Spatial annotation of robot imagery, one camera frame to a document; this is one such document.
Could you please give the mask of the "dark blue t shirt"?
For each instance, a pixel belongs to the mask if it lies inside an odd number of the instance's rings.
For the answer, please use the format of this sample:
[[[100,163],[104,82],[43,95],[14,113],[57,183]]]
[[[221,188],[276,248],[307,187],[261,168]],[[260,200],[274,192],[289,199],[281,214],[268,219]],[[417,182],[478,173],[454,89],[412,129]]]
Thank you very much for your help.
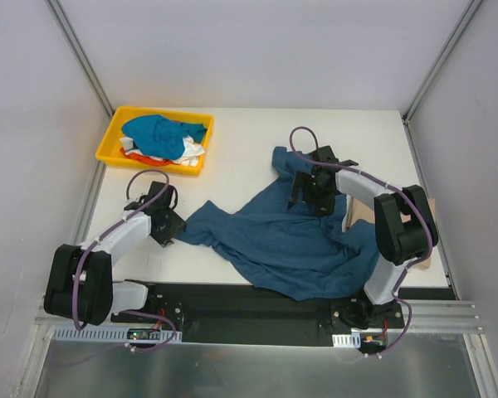
[[[309,172],[310,165],[284,147],[274,148],[271,165],[276,180],[244,207],[230,214],[207,201],[178,240],[212,248],[255,287],[297,301],[356,294],[380,256],[374,225],[357,221],[344,230],[344,195],[335,197],[329,216],[317,216],[304,203],[289,206],[295,172]]]

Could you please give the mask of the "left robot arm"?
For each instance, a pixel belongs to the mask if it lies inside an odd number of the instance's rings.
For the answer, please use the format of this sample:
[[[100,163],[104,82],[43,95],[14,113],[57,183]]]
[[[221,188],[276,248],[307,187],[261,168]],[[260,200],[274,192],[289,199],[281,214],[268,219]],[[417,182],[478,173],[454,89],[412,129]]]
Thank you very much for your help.
[[[53,256],[43,308],[75,326],[100,325],[110,315],[129,310],[140,322],[153,321],[159,303],[142,282],[117,281],[114,266],[147,239],[165,247],[186,226],[175,211],[177,189],[152,182],[147,194],[129,202],[106,230],[79,245],[63,244]]]

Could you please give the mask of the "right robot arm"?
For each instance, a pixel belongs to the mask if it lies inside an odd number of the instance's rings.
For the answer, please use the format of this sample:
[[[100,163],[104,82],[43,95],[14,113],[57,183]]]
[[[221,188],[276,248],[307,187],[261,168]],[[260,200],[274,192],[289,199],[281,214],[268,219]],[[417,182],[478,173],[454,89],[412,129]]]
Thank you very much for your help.
[[[395,187],[363,171],[352,160],[340,161],[329,146],[307,157],[310,172],[297,172],[288,205],[298,201],[318,216],[334,210],[335,198],[347,195],[373,210],[380,256],[364,287],[336,301],[334,319],[350,328],[384,327],[399,307],[398,291],[408,271],[427,259],[438,232],[425,191],[418,185]]]

